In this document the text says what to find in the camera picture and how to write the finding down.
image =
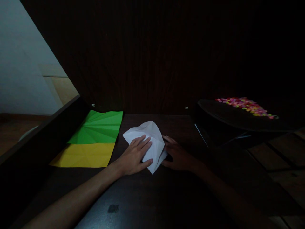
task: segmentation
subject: wooden floor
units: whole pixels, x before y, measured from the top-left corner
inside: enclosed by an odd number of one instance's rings
[[[0,114],[0,156],[12,148],[23,134],[47,118],[40,115]]]
[[[305,209],[305,129],[249,148],[248,152]],[[271,219],[280,228],[305,228],[305,216]]]

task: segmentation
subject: hand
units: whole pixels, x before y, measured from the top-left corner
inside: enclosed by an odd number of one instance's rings
[[[152,159],[141,163],[145,153],[152,145],[150,137],[143,141],[145,137],[146,135],[143,135],[142,137],[133,139],[121,157],[115,161],[122,170],[123,176],[140,172],[153,163]]]
[[[162,136],[168,141],[164,141],[165,150],[173,158],[172,162],[164,160],[162,165],[173,170],[191,171],[192,168],[199,163],[196,158],[186,152],[174,139],[170,138],[169,136]]]

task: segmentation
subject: folded paper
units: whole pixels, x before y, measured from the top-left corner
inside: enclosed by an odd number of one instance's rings
[[[57,167],[107,167],[115,143],[69,145],[50,165]]]
[[[99,113],[91,110],[83,124],[68,141],[71,144],[115,143],[123,111]]]
[[[153,163],[148,166],[149,171],[153,174],[167,156],[167,152],[164,150],[164,140],[157,125],[153,121],[145,122],[139,127],[129,129],[123,134],[123,137],[130,144],[133,139],[143,135],[146,135],[146,138],[151,137],[152,145],[142,161],[153,159]]]

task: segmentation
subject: forearm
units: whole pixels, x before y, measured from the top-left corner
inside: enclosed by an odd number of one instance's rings
[[[36,216],[24,228],[71,228],[90,205],[122,176],[116,162],[72,190]]]
[[[247,203],[232,187],[223,182],[203,163],[197,163],[191,172],[208,185],[240,228],[277,228],[266,216],[253,205]]]

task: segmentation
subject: white paper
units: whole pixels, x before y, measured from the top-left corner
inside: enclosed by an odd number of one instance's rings
[[[130,144],[133,139],[143,135],[146,135],[145,139],[151,137],[150,141],[152,142],[152,145],[143,157],[143,162],[149,159],[153,160],[153,163],[147,167],[153,174],[167,156],[167,152],[163,150],[165,146],[164,140],[157,125],[153,121],[145,122],[139,127],[133,127],[126,131],[123,134],[123,137],[126,139],[128,144]]]

